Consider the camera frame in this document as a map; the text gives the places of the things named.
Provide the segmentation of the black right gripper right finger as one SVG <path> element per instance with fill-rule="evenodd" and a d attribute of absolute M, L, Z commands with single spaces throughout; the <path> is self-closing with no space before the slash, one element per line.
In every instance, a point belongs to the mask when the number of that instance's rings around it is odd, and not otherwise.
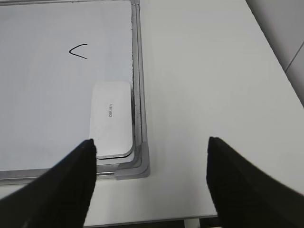
<path fill-rule="evenodd" d="M 206 181 L 224 228 L 302 228 L 304 196 L 210 137 Z"/>

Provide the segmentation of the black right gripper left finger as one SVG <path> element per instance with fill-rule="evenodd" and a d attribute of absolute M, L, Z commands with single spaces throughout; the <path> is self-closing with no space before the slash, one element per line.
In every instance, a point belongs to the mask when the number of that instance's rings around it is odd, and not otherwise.
<path fill-rule="evenodd" d="M 96 182 L 96 147 L 79 144 L 42 176 L 0 201 L 2 228 L 82 228 Z"/>

